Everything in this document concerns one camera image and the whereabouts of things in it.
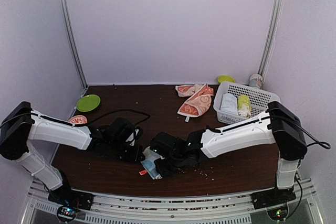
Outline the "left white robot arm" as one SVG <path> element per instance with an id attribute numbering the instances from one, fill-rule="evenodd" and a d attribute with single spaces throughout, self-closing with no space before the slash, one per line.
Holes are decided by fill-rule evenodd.
<path id="1" fill-rule="evenodd" d="M 52 142 L 78 150 L 115 157 L 138 163 L 145 159 L 143 148 L 137 144 L 142 129 L 124 118 L 110 125 L 74 124 L 49 117 L 33 110 L 29 102 L 21 102 L 1 123 L 1 156 L 16 161 L 55 191 L 64 205 L 71 205 L 75 192 L 66 185 L 65 176 L 52 167 L 32 145 L 32 140 Z"/>

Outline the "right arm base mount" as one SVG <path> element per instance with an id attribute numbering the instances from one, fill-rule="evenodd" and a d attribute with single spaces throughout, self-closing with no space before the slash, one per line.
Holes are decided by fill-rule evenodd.
<path id="1" fill-rule="evenodd" d="M 294 185 L 280 187 L 275 182 L 275 187 L 251 194 L 254 209 L 267 209 L 267 215 L 272 221 L 282 222 L 290 217 L 288 202 L 296 199 Z"/>

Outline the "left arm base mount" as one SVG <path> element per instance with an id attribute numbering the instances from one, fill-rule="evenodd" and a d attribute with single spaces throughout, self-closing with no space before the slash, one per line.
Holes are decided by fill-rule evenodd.
<path id="1" fill-rule="evenodd" d="M 74 221 L 82 210 L 91 209 L 94 198 L 91 193 L 73 190 L 69 185 L 62 185 L 56 190 L 44 185 L 44 189 L 49 193 L 48 200 L 60 205 L 56 217 L 63 223 Z"/>

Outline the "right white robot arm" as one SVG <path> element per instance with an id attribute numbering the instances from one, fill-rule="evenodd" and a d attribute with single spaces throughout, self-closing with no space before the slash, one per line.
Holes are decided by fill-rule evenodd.
<path id="1" fill-rule="evenodd" d="M 270 102 L 266 111 L 248 120 L 194 131 L 186 140 L 161 132 L 152 139 L 150 150 L 160 156 L 154 166 L 164 178 L 196 165 L 202 157 L 216 158 L 263 144 L 277 144 L 278 147 L 276 187 L 269 192 L 269 199 L 279 204 L 289 196 L 299 161 L 308 148 L 299 118 L 277 101 Z"/>

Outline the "blue polka dot towel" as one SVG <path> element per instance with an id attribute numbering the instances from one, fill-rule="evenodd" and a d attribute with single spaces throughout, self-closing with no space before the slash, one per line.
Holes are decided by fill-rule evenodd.
<path id="1" fill-rule="evenodd" d="M 153 180 L 162 179 L 162 176 L 160 175 L 160 173 L 156 171 L 156 166 L 154 164 L 154 161 L 157 159 L 158 160 L 164 159 L 164 157 L 150 150 L 149 146 L 143 151 L 143 155 L 145 156 L 145 159 L 141 161 L 140 163 L 143 166 L 143 168 L 147 171 L 147 173 L 150 175 L 150 177 Z"/>

